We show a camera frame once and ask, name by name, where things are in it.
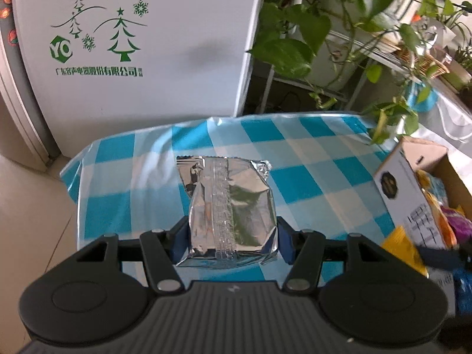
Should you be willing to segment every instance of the black round logo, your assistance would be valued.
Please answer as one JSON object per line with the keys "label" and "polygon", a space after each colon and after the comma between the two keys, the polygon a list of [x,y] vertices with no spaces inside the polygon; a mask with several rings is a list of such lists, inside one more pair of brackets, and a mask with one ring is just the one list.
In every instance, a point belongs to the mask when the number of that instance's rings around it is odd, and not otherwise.
{"label": "black round logo", "polygon": [[381,178],[382,191],[388,199],[395,199],[398,193],[396,180],[390,172],[384,172]]}

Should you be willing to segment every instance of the checkered tablecloth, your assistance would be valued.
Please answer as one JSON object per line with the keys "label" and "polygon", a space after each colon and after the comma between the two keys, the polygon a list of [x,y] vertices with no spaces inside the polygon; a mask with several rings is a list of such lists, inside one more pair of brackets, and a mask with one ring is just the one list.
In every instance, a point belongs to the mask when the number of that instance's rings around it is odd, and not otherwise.
{"label": "checkered tablecloth", "polygon": [[[357,232],[380,243],[394,225],[372,175],[388,152],[369,142],[362,119],[349,114],[210,118],[98,140],[69,162],[61,178],[78,204],[79,248],[104,233],[137,238],[146,230],[170,229],[188,214],[176,168],[176,157],[185,155],[267,159],[277,215],[294,229],[339,239]],[[264,265],[178,272],[185,283],[282,283],[289,269],[279,254]],[[125,264],[124,270],[144,280],[140,264]],[[327,263],[322,280],[340,272],[341,263]]]}

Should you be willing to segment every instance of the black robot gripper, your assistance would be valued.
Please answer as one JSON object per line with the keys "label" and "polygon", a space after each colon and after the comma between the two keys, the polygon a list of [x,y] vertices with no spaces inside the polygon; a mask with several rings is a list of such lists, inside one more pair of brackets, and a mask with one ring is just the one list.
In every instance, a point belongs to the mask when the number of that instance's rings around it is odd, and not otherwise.
{"label": "black robot gripper", "polygon": [[[447,313],[436,284],[359,234],[327,240],[278,217],[279,251],[293,265],[282,288],[193,281],[185,289],[173,265],[188,243],[184,217],[170,231],[104,235],[73,254],[23,292],[32,343],[22,352],[432,353]],[[122,272],[126,261],[143,263],[148,287]],[[319,287],[327,261],[344,262],[344,272]]]}

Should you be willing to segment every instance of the ridged black surface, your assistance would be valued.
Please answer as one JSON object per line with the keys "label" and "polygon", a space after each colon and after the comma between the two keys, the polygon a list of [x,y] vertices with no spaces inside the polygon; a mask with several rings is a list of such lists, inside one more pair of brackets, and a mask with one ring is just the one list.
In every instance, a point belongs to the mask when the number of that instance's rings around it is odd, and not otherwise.
{"label": "ridged black surface", "polygon": [[283,294],[275,282],[194,282],[157,300],[132,331],[89,348],[34,341],[24,354],[440,354],[433,343],[401,350],[370,348],[339,334],[308,298]]}

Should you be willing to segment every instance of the beige floor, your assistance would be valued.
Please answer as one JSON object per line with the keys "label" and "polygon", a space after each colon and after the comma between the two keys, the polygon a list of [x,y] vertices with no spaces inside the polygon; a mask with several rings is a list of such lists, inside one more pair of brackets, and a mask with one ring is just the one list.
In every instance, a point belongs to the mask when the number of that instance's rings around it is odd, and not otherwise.
{"label": "beige floor", "polygon": [[18,316],[24,288],[76,247],[75,203],[59,180],[60,157],[39,173],[0,156],[0,353],[28,338]]}

